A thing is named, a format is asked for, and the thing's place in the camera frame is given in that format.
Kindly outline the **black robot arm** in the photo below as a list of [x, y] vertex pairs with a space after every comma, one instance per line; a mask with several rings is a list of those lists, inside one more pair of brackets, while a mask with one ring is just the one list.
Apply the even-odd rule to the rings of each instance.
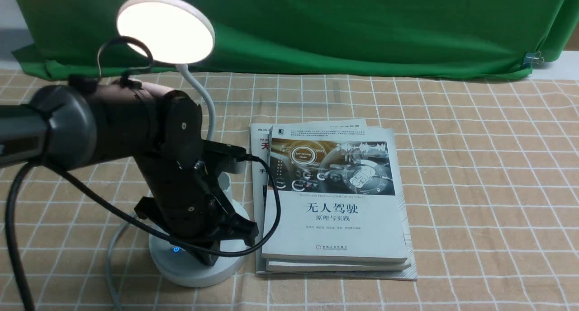
[[136, 205], [137, 219], [154, 233], [212, 266], [219, 245], [253, 246], [258, 225], [241, 216], [218, 177], [252, 160], [239, 146], [205, 140], [203, 113], [186, 93], [156, 84], [40, 88], [29, 103], [1, 107], [1, 167], [35, 161], [64, 173], [131, 157], [152, 196]]

